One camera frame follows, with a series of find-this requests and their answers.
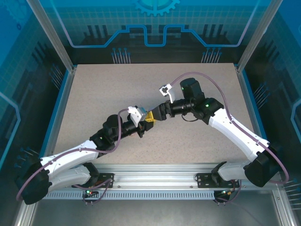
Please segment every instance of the gear icon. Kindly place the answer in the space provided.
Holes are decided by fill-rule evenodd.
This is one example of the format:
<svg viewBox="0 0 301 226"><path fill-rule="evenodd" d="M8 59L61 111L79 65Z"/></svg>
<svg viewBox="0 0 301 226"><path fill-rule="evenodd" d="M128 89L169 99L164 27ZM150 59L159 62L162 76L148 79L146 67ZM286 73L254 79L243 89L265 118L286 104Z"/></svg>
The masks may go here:
<svg viewBox="0 0 301 226"><path fill-rule="evenodd" d="M7 11L17 23L26 18L27 6L25 0L0 0L1 6L6 6Z"/></svg>
<svg viewBox="0 0 301 226"><path fill-rule="evenodd" d="M164 13L169 13L169 10L175 9L175 5L180 3L180 0L134 0L136 9L140 9L141 13L146 13L148 16L157 16Z"/></svg>

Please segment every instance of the blue enclosure wall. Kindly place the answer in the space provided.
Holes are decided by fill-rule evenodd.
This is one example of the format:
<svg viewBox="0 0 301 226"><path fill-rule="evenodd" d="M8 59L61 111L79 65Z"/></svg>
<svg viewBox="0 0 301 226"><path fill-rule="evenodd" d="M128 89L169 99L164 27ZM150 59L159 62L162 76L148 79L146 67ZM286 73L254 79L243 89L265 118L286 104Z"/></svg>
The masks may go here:
<svg viewBox="0 0 301 226"><path fill-rule="evenodd" d="M237 63L269 2L41 1L74 64Z"/></svg>
<svg viewBox="0 0 301 226"><path fill-rule="evenodd" d="M246 66L264 129L284 147L291 178L301 168L301 2L284 0Z"/></svg>
<svg viewBox="0 0 301 226"><path fill-rule="evenodd" d="M26 1L0 0L0 22L0 224L11 225L21 150L40 151L65 67Z"/></svg>

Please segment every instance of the glass panel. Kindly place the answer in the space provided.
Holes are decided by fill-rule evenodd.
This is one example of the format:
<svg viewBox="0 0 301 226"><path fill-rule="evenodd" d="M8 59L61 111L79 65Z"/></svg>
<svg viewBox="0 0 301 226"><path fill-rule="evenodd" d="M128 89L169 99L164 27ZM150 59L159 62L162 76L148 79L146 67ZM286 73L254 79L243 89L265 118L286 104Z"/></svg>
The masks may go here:
<svg viewBox="0 0 301 226"><path fill-rule="evenodd" d="M0 0L0 219L11 225L16 172L39 153L65 67L24 0Z"/></svg>
<svg viewBox="0 0 301 226"><path fill-rule="evenodd" d="M237 63L270 0L42 0L75 64Z"/></svg>
<svg viewBox="0 0 301 226"><path fill-rule="evenodd" d="M267 137L284 148L283 162L291 179L297 178L298 183L301 180L300 11L300 1L282 2L245 68Z"/></svg>

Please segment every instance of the gray speckled table surface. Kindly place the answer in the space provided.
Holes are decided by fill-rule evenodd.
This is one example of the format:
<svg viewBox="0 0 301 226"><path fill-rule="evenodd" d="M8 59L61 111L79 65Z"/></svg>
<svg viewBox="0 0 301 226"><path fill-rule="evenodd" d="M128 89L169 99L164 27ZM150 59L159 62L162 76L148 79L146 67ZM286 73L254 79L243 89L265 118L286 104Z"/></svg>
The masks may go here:
<svg viewBox="0 0 301 226"><path fill-rule="evenodd" d="M111 114L128 106L146 110L165 102L159 88L186 72L202 72L212 77L224 91L231 114L252 129L249 114L233 64L123 64L78 65L55 153L89 139L102 128ZM196 78L207 97L222 102L216 87L199 75ZM178 99L180 84L175 84ZM168 164L241 161L246 157L222 133L202 121L185 122L181 116L157 121L142 139L138 135L122 139L118 149L95 163Z"/></svg>

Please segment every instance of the yellow object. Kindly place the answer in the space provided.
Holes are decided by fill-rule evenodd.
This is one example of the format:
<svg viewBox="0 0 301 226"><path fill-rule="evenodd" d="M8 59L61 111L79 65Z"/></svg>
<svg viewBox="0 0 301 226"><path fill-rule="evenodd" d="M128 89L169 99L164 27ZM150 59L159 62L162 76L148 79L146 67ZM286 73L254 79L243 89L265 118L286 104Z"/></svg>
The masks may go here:
<svg viewBox="0 0 301 226"><path fill-rule="evenodd" d="M155 122L156 120L154 119L154 116L152 115L152 111L147 112L145 120L147 122Z"/></svg>

